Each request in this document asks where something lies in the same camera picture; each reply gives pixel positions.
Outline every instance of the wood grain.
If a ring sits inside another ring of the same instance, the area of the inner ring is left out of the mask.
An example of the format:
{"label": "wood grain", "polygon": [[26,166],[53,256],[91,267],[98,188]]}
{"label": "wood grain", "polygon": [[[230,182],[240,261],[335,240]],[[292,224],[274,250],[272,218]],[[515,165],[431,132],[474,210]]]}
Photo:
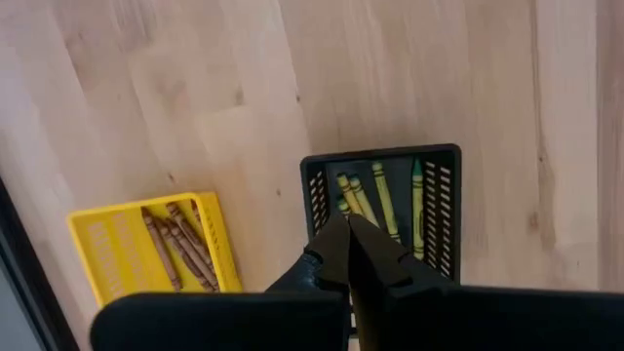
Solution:
{"label": "wood grain", "polygon": [[0,0],[0,176],[83,349],[97,307],[68,212],[215,190],[244,287],[262,291],[306,242],[299,160],[325,152],[457,143],[464,283],[621,291],[623,14]]}

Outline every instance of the yellow crayon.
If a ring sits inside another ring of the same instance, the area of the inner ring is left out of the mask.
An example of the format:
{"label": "yellow crayon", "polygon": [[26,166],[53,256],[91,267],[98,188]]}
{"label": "yellow crayon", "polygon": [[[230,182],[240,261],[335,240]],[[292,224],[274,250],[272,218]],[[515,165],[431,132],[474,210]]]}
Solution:
{"label": "yellow crayon", "polygon": [[364,188],[362,187],[362,183],[360,179],[356,175],[351,175],[349,177],[349,183],[351,184],[351,188],[355,193],[355,198],[358,199],[358,203],[362,208],[362,212],[364,213],[364,217],[366,217],[370,223],[379,226],[377,222],[377,218],[374,217],[374,212],[372,211],[371,203],[369,202],[369,198],[367,194],[364,192]]}
{"label": "yellow crayon", "polygon": [[340,186],[340,190],[342,190],[342,195],[344,195],[344,200],[347,202],[351,211],[356,215],[363,215],[362,208],[358,203],[358,200],[355,198],[355,194],[353,193],[353,189],[351,189],[351,185],[349,184],[349,179],[347,179],[346,174],[339,174],[336,177],[338,181],[338,186]]}
{"label": "yellow crayon", "polygon": [[413,209],[413,255],[422,259],[425,251],[425,243],[422,240],[422,169],[417,158],[414,158],[411,170],[411,206]]}
{"label": "yellow crayon", "polygon": [[388,234],[390,234],[390,237],[396,240],[397,243],[401,244],[399,228],[397,228],[397,220],[394,217],[394,208],[392,207],[392,199],[390,198],[390,190],[388,190],[388,184],[386,183],[386,176],[383,174],[381,162],[376,161],[372,163],[372,174],[374,175],[374,182],[377,184],[381,209],[383,209],[383,216],[388,226]]}
{"label": "yellow crayon", "polygon": [[340,196],[337,200],[337,204],[338,209],[342,212],[344,216],[351,215],[351,208],[349,207],[349,204],[347,204],[347,201],[344,200],[344,197]]}

